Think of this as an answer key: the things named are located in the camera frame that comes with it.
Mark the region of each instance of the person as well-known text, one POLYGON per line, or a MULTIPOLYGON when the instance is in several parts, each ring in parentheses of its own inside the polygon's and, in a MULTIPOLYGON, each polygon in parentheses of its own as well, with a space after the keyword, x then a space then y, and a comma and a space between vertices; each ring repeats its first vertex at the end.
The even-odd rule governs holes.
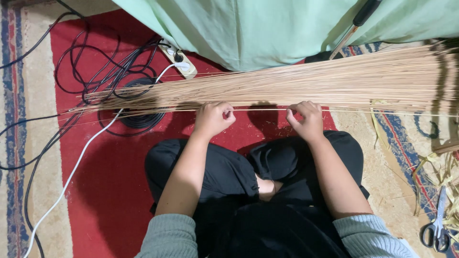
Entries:
POLYGON ((157 204, 137 257, 411 257, 366 200, 360 145, 349 133, 323 131, 319 104, 289 106, 298 136, 247 158, 209 143, 234 123, 231 110, 205 103, 188 140, 148 152, 157 204))

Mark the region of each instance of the green sweater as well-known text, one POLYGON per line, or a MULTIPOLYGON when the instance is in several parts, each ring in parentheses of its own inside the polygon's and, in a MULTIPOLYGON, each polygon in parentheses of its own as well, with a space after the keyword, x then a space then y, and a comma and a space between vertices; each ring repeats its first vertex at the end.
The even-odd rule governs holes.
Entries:
MULTIPOLYGON (((376 215, 357 215, 333 222, 349 254, 356 257, 410 258, 411 251, 393 237, 376 215)), ((151 219, 137 258, 198 257, 195 222, 182 214, 151 219)))

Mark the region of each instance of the green fabric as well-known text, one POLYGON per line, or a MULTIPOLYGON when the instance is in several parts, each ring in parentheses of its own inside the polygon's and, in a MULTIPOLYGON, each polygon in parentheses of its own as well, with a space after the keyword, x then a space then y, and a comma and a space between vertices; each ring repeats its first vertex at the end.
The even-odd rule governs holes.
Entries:
MULTIPOLYGON (((331 50, 366 0, 113 0, 173 45, 225 68, 295 63, 331 50)), ((459 0, 383 0, 349 42, 459 36, 459 0)))

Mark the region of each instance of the bundle of sticks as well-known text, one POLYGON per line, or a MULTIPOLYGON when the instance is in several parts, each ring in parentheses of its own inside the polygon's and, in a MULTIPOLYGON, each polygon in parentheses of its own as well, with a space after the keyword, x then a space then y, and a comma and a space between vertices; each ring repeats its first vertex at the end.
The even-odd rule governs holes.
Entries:
POLYGON ((130 115, 196 110, 204 102, 232 106, 287 106, 311 100, 329 107, 384 111, 431 111, 457 115, 458 40, 338 60, 228 73, 88 94, 97 103, 75 112, 129 109, 130 115))

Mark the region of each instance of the patterned carpet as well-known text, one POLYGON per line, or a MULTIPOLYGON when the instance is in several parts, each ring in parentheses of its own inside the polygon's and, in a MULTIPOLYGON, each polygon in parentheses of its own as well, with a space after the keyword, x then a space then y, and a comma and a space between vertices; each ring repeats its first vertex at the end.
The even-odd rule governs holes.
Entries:
MULTIPOLYGON (((109 0, 66 1, 86 16, 93 16, 121 31, 129 38, 124 50, 130 51, 153 32, 142 26, 109 0)), ((5 1, 2 6, 1 62, 8 63, 22 55, 37 42, 50 24, 66 10, 53 1, 5 1)), ((80 21, 62 21, 51 36, 28 56, 23 63, 0 70, 0 121, 3 127, 26 118, 56 114, 71 108, 74 95, 63 93, 55 86, 53 71, 61 54, 81 29, 80 21)), ((110 46, 114 39, 98 34, 92 39, 110 46)), ((388 50, 400 45, 372 43, 343 48, 344 56, 388 50)), ((98 66, 97 56, 85 63, 83 71, 90 74, 98 66)), ((160 53, 152 67, 161 71, 168 61, 160 53)), ((218 65, 193 57, 198 72, 218 71, 218 65)), ((66 86, 76 87, 69 65, 61 69, 66 86)), ((170 70, 166 75, 175 75, 170 70)), ((364 113, 324 112, 324 129, 349 132, 364 151, 363 186, 370 192, 369 202, 375 214, 381 216, 389 230, 405 239, 420 257, 444 257, 424 247, 419 240, 420 228, 435 217, 437 190, 422 187, 422 208, 419 217, 415 208, 414 182, 411 174, 418 156, 427 156, 432 146, 457 138, 457 123, 448 118, 429 116, 398 116, 378 114, 376 119, 386 149, 376 141, 371 116, 364 113)), ((134 256, 141 245, 152 199, 143 172, 146 151, 162 139, 186 138, 192 131, 194 114, 167 113, 150 132, 134 138, 101 134, 88 148, 82 164, 62 200, 38 229, 47 257, 124 258, 134 256)), ((63 121, 51 118, 21 124, 0 138, 2 166, 23 164, 40 154, 63 121)), ((81 125, 69 131, 43 156, 38 166, 29 197, 29 214, 33 224, 48 210, 62 191, 65 182, 86 141, 100 130, 95 117, 88 116, 81 125)), ((122 124, 114 129, 126 131, 122 124)), ((245 153, 260 142, 291 134, 284 114, 277 112, 238 113, 237 122, 213 142, 245 153)), ((30 231, 24 220, 24 191, 32 166, 0 171, 0 257, 23 257, 30 241, 30 231)), ((425 174, 433 172, 426 165, 416 178, 421 185, 430 185, 425 174)), ((448 257, 459 257, 456 244, 448 257)), ((34 249, 30 257, 39 257, 34 249)))

